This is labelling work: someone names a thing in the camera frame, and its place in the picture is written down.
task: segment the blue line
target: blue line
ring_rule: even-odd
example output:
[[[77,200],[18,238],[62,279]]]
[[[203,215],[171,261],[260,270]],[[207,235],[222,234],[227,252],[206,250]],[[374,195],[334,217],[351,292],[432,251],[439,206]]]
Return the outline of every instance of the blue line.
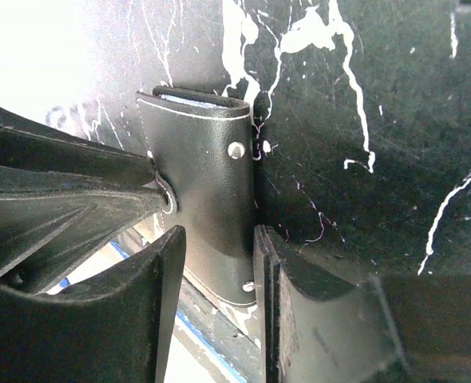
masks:
[[[116,243],[115,241],[109,241],[109,244],[115,247],[115,250],[118,251],[118,254],[120,254],[123,259],[129,258],[129,256],[125,253],[125,251],[123,251],[121,247],[118,246],[118,243]]]
[[[211,345],[205,340],[205,338],[202,336],[199,330],[197,330],[189,321],[186,319],[186,317],[180,312],[176,312],[176,317],[184,323],[186,327],[188,327],[193,334],[198,338],[198,340],[211,352],[214,357],[227,369],[227,371],[240,383],[246,383],[246,380],[244,380],[243,377],[239,375],[239,373],[232,367],[230,366],[222,357],[219,355],[215,349],[212,348]]]

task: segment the black leather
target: black leather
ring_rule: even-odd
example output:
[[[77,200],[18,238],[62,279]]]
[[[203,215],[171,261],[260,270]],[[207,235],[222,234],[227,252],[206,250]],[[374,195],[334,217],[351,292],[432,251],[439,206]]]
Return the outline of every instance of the black leather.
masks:
[[[186,105],[163,95],[206,104]],[[162,230],[186,227],[186,272],[202,291],[225,302],[255,301],[243,284],[253,280],[254,223],[251,118],[247,103],[172,88],[137,94],[156,169],[176,194],[178,213],[160,215]],[[242,158],[228,155],[233,142]]]

